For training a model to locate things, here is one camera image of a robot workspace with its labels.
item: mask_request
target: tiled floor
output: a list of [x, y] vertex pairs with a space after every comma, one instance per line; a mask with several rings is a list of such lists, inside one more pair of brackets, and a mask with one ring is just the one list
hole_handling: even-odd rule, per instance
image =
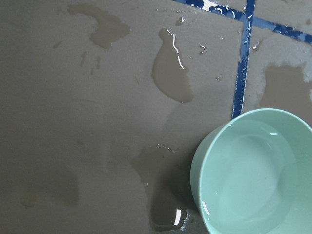
[[[309, 1], [258, 2], [257, 17], [311, 33], [298, 13]], [[67, 11], [80, 3], [0, 3], [0, 233], [207, 233], [189, 166], [231, 119], [243, 23], [170, 0], [94, 0], [131, 28], [103, 48], [89, 39], [101, 19]], [[163, 28], [188, 69], [188, 103], [153, 81]], [[254, 27], [251, 47], [244, 111], [278, 107], [311, 125], [311, 45]], [[274, 82], [285, 72], [289, 85]]]

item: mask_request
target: mint green bowl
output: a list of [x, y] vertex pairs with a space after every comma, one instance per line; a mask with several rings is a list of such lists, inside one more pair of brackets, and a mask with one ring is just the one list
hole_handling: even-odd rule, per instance
[[258, 109], [215, 129], [190, 180], [210, 234], [312, 233], [312, 129], [291, 113]]

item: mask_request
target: bowl rim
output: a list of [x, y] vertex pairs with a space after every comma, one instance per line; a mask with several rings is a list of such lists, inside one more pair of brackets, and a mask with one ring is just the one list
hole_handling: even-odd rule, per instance
[[[214, 136], [213, 140], [211, 141], [208, 149], [206, 150], [205, 156], [203, 158], [203, 161], [201, 163], [200, 169], [199, 169], [199, 180], [198, 180], [198, 198], [199, 198], [199, 202], [201, 203], [202, 201], [202, 177], [203, 177], [203, 171], [204, 171], [204, 165], [206, 164], [208, 155], [210, 153], [210, 151], [212, 150], [212, 147], [214, 146], [215, 142], [219, 139], [219, 137], [235, 122], [237, 122], [238, 120], [240, 120], [241, 118], [244, 118], [245, 116], [248, 116], [250, 114], [253, 113], [258, 113], [258, 112], [263, 112], [263, 111], [270, 111], [270, 112], [280, 112], [286, 115], [289, 115], [291, 117], [293, 117], [294, 119], [298, 120], [299, 122], [301, 122], [303, 125], [305, 125], [305, 127], [307, 127], [307, 129], [311, 132], [312, 134], [312, 128], [301, 118], [299, 118], [298, 116], [288, 112], [288, 111], [284, 111], [281, 109], [276, 109], [276, 108], [260, 108], [260, 109], [255, 109], [255, 110], [251, 110], [248, 112], [245, 112], [241, 115], [239, 115], [238, 117], [232, 119], [231, 121], [229, 121], [228, 123], [226, 123], [220, 130], [219, 132]], [[202, 209], [202, 204], [199, 205], [199, 211], [202, 217], [205, 216], [205, 213]], [[204, 223], [206, 228], [208, 229], [210, 234], [221, 234], [219, 230], [215, 229], [215, 227], [213, 225], [210, 224], [209, 220], [205, 220], [204, 219]]]

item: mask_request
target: light green plastic bowl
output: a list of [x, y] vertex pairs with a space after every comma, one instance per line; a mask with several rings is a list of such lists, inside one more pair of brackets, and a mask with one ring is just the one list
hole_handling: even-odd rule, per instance
[[312, 129], [278, 109], [215, 129], [191, 165], [210, 234], [312, 234]]

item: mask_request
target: blue grout line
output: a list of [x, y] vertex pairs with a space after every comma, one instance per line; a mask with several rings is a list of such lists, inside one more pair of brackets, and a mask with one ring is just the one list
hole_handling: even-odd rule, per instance
[[292, 39], [312, 44], [312, 35], [295, 30], [282, 24], [274, 23], [254, 17], [255, 0], [247, 0], [246, 13], [231, 9], [228, 6], [221, 6], [208, 0], [174, 0], [183, 4], [201, 8], [218, 15], [226, 16], [243, 22], [243, 35], [241, 46], [241, 62], [238, 63], [235, 94], [233, 100], [232, 118], [239, 116], [242, 113], [244, 95], [246, 88], [246, 78], [248, 70], [248, 59], [250, 49], [250, 38], [252, 35], [252, 26], [259, 28], [268, 28], [272, 32], [288, 36]]
[[247, 0], [245, 13], [246, 17], [245, 20], [243, 21], [244, 23], [243, 36], [240, 51], [241, 61], [238, 63], [237, 69], [232, 118], [236, 118], [237, 116], [239, 116], [243, 110], [246, 78], [248, 71], [250, 39], [252, 36], [253, 19], [254, 19], [254, 7], [255, 0]]

